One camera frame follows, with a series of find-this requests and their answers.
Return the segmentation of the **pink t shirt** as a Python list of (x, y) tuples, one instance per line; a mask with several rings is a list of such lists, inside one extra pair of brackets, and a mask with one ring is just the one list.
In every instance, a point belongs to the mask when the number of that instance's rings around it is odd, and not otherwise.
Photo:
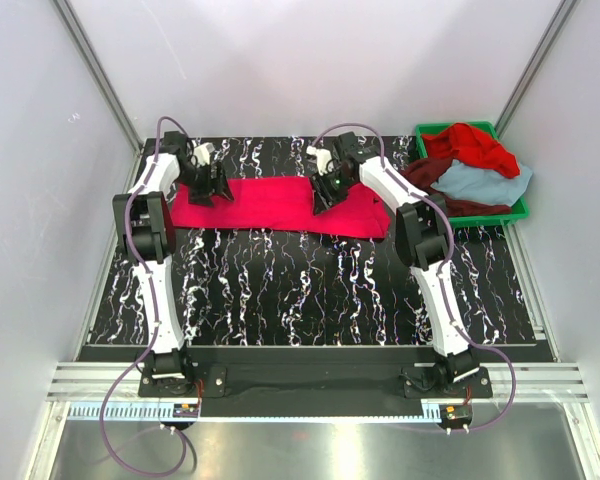
[(171, 207), (174, 226), (383, 239), (391, 223), (379, 197), (360, 184), (349, 190), (344, 202), (318, 215), (313, 213), (313, 192), (307, 177), (231, 179), (229, 187), (232, 201), (215, 198), (208, 207), (191, 204), (188, 188), (181, 186)]

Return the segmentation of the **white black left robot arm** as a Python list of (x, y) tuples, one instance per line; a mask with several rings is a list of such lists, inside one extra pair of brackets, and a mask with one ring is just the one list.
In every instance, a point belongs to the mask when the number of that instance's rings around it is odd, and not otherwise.
[(185, 396), (202, 389), (175, 307), (176, 233), (166, 195), (178, 184), (194, 206), (212, 208), (216, 198), (232, 201), (225, 169), (212, 159), (213, 152), (210, 143), (194, 145), (187, 134), (168, 131), (156, 142), (139, 180), (112, 199), (118, 246), (132, 262), (150, 330), (147, 350), (134, 361), (141, 368), (142, 397)]

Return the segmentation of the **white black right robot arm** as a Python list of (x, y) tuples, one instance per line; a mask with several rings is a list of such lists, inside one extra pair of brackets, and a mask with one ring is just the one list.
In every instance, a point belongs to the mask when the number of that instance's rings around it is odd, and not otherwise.
[(306, 155), (317, 166), (310, 177), (315, 215), (343, 203), (358, 184), (395, 214), (395, 250), (419, 286), (436, 354), (434, 365), (418, 378), (402, 375), (406, 385), (425, 394), (444, 391), (476, 374), (479, 363), (453, 291), (453, 229), (445, 201), (409, 183), (390, 164), (382, 146), (363, 147), (352, 132), (337, 136), (331, 149), (320, 148), (314, 140)]

